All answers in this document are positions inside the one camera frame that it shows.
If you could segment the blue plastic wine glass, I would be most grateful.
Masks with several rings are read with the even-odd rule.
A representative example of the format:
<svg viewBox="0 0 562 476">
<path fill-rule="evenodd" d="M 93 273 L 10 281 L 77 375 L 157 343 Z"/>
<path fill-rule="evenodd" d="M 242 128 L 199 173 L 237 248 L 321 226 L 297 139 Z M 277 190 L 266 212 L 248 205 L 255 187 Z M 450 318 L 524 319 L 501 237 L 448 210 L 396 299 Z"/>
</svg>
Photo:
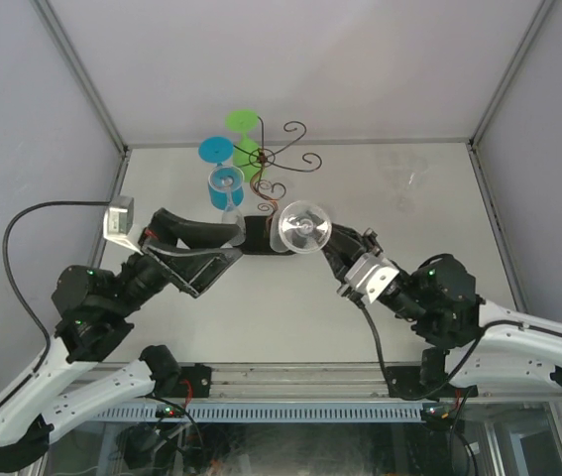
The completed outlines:
<svg viewBox="0 0 562 476">
<path fill-rule="evenodd" d="M 213 136 L 204 140 L 198 147 L 198 157 L 214 166 L 208 177 L 208 192 L 211 204 L 225 210 L 228 198 L 238 206 L 244 199 L 243 172 L 230 164 L 234 153 L 233 143 L 226 137 Z"/>
</svg>

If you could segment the clear champagne flute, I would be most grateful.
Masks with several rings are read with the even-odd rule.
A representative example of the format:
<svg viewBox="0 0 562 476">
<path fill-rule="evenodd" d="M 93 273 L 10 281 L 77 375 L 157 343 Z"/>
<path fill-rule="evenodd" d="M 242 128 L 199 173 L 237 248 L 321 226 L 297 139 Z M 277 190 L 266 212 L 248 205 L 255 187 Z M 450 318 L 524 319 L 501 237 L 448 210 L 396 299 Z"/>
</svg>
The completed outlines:
<svg viewBox="0 0 562 476">
<path fill-rule="evenodd" d="M 216 197 L 221 196 L 222 222 L 234 224 L 240 228 L 240 233 L 245 236 L 245 217 L 239 209 L 240 201 L 235 195 L 242 197 L 244 175 L 234 166 L 218 165 L 209 175 L 208 186 L 212 190 L 211 201 L 216 204 Z"/>
</svg>

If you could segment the green plastic wine glass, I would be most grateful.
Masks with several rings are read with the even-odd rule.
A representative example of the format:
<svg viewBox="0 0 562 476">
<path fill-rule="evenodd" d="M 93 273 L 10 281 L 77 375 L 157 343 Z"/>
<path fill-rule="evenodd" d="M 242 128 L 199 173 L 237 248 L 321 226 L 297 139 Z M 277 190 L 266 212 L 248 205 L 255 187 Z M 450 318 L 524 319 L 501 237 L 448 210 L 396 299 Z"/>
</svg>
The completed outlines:
<svg viewBox="0 0 562 476">
<path fill-rule="evenodd" d="M 257 165 L 259 145 L 249 137 L 259 125 L 259 116 L 251 109 L 234 110 L 225 118 L 225 127 L 240 137 L 234 145 L 232 162 L 243 173 L 244 181 L 250 181 L 260 169 Z"/>
</svg>

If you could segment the copper wire wine glass rack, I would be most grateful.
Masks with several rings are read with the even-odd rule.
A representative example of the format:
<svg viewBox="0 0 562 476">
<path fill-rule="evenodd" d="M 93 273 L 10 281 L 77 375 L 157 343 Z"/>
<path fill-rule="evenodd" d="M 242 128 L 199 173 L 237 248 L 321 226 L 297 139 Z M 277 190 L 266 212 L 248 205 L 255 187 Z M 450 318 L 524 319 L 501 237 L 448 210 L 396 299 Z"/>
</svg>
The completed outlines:
<svg viewBox="0 0 562 476">
<path fill-rule="evenodd" d="M 281 153 L 299 143 L 307 134 L 306 125 L 298 120 L 287 121 L 282 129 L 294 139 L 274 150 L 266 145 L 266 127 L 263 118 L 251 109 L 237 109 L 225 118 L 225 127 L 240 136 L 234 144 L 233 164 L 244 175 L 244 184 L 259 201 L 259 215 L 245 217 L 245 242 L 240 246 L 243 253 L 251 256 L 291 256 L 282 240 L 272 237 L 274 220 L 280 216 L 281 200 L 287 188 L 279 181 L 266 177 L 268 169 L 309 174 L 318 171 L 323 164 L 315 153 L 305 153 L 303 166 L 289 167 L 278 163 Z"/>
</svg>

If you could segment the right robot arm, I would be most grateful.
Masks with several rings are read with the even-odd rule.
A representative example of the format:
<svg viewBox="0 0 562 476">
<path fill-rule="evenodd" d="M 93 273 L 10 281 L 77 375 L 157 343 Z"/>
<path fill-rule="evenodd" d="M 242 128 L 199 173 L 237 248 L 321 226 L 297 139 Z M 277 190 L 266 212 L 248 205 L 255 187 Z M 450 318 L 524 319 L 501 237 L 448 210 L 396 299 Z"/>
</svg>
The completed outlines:
<svg viewBox="0 0 562 476">
<path fill-rule="evenodd" d="M 562 323 L 481 297 L 475 277 L 453 255 L 435 255 L 408 273 L 385 256 L 373 230 L 359 233 L 339 224 L 323 254 L 342 298 L 364 316 L 370 303 L 385 306 L 428 346 L 418 365 L 394 366 L 381 341 L 374 341 L 390 397 L 437 400 L 455 390 L 475 394 L 489 384 L 562 390 Z"/>
</svg>

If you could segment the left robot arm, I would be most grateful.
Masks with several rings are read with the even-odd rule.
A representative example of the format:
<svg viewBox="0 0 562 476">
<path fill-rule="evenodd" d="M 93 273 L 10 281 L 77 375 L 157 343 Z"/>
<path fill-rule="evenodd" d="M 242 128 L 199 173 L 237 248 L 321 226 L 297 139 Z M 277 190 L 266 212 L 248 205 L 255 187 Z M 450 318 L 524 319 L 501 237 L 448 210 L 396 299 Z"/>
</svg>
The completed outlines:
<svg viewBox="0 0 562 476">
<path fill-rule="evenodd" d="M 204 223 L 158 210 L 145 225 L 110 205 L 103 236 L 131 250 L 119 273 L 72 265 L 58 277 L 52 301 L 60 315 L 44 349 L 0 393 L 0 473 L 19 471 L 100 412 L 138 397 L 176 392 L 181 368 L 169 349 L 150 345 L 106 378 L 67 387 L 103 362 L 133 330 L 129 316 L 166 286 L 199 298 L 242 256 L 233 223 Z"/>
</svg>

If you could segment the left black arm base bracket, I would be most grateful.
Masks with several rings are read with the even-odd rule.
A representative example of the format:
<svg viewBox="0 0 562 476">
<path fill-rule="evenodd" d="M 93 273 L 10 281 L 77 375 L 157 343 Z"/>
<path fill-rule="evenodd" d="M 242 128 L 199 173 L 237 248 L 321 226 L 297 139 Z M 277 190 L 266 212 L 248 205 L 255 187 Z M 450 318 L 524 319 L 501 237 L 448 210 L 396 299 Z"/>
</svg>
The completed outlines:
<svg viewBox="0 0 562 476">
<path fill-rule="evenodd" d="M 210 366 L 200 363 L 183 365 L 173 395 L 177 398 L 192 395 L 193 398 L 205 399 L 210 395 L 211 385 L 212 368 Z"/>
</svg>

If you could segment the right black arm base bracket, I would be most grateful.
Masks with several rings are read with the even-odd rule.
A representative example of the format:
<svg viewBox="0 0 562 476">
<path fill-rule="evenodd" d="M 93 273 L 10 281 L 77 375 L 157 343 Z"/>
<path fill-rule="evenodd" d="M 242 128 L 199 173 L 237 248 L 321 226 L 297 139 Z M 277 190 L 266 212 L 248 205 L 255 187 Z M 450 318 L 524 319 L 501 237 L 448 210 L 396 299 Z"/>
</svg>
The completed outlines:
<svg viewBox="0 0 562 476">
<path fill-rule="evenodd" d="M 388 366 L 386 375 L 391 398 L 412 401 L 419 400 L 423 395 L 419 366 Z"/>
</svg>

